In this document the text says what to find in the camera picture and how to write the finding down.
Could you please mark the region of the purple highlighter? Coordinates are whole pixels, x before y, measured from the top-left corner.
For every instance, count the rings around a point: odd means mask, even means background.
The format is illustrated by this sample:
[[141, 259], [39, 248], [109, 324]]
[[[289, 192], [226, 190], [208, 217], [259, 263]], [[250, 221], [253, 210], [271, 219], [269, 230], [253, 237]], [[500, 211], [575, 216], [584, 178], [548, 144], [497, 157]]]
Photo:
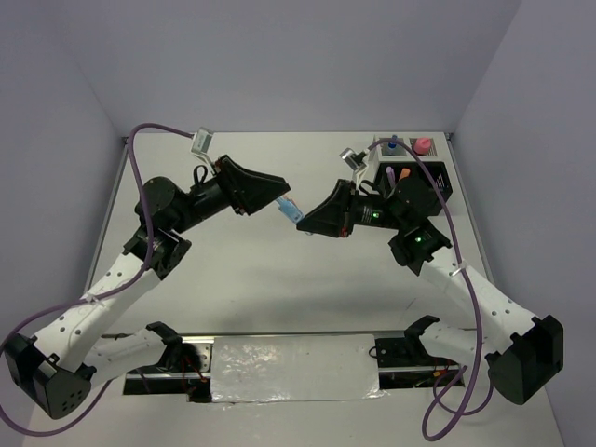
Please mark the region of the purple highlighter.
[[393, 170], [392, 167], [387, 167], [386, 168], [386, 178], [387, 178], [387, 183], [388, 186], [393, 189], [396, 186], [396, 177], [395, 177], [395, 171]]

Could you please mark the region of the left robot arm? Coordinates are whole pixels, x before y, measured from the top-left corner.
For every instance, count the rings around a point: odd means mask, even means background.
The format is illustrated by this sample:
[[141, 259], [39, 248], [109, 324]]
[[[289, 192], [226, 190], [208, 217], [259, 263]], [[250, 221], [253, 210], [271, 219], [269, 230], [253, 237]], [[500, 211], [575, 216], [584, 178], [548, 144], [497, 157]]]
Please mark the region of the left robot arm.
[[113, 340], [105, 332], [179, 265], [191, 247], [183, 232], [227, 208], [252, 215], [290, 189], [283, 178], [244, 169], [229, 156], [215, 162], [212, 178], [187, 192], [166, 177], [149, 180], [135, 208], [139, 228], [79, 304], [31, 337], [8, 338], [13, 381], [57, 420], [77, 409], [93, 387], [119, 375], [149, 365], [176, 369], [183, 339], [165, 323]]

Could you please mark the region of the blue highlighter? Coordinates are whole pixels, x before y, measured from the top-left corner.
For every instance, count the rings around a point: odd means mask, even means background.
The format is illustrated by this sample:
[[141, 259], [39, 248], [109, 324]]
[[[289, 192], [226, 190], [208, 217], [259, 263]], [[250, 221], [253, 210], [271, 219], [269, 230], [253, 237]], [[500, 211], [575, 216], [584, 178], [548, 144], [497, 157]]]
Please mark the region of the blue highlighter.
[[276, 199], [276, 202], [278, 204], [278, 210], [293, 224], [299, 223], [304, 218], [304, 214], [291, 198], [281, 196]]

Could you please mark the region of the blue cap clear bottle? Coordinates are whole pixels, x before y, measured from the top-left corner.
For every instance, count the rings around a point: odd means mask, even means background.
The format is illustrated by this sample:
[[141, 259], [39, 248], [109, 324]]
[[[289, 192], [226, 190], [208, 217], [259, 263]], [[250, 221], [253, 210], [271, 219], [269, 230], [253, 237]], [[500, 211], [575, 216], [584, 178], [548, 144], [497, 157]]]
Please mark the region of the blue cap clear bottle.
[[398, 145], [399, 137], [397, 135], [393, 135], [390, 139], [390, 142], [386, 145], [386, 150], [390, 155], [396, 154], [400, 147]]

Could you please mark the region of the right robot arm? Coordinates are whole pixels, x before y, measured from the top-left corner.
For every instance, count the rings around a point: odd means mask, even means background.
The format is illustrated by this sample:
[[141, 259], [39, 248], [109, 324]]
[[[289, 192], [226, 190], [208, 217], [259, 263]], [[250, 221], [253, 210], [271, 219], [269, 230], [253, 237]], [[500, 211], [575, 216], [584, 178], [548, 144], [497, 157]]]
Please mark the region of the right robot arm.
[[562, 369], [563, 326], [515, 303], [457, 255], [454, 239], [428, 219], [437, 201], [418, 177], [397, 181], [388, 196], [361, 195], [340, 180], [296, 227], [326, 237], [349, 237], [357, 225], [396, 230], [388, 246], [397, 264], [481, 319], [481, 366], [499, 394], [523, 405]]

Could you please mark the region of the pink cap glue bottle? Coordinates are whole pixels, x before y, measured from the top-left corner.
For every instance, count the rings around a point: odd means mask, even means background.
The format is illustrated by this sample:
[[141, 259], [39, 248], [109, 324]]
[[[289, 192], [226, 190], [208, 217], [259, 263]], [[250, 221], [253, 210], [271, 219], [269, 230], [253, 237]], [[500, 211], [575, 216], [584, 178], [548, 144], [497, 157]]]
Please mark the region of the pink cap glue bottle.
[[430, 138], [418, 138], [415, 143], [413, 150], [420, 156], [427, 155], [432, 149], [432, 140]]

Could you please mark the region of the orange tip grey highlighter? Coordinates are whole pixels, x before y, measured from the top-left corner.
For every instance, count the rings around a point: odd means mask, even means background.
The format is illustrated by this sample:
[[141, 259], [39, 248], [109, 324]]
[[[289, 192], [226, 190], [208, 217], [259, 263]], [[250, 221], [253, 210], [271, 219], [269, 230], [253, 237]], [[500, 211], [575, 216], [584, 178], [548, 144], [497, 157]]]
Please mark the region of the orange tip grey highlighter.
[[404, 168], [400, 172], [399, 180], [401, 181], [401, 180], [409, 177], [410, 175], [411, 175], [411, 170]]

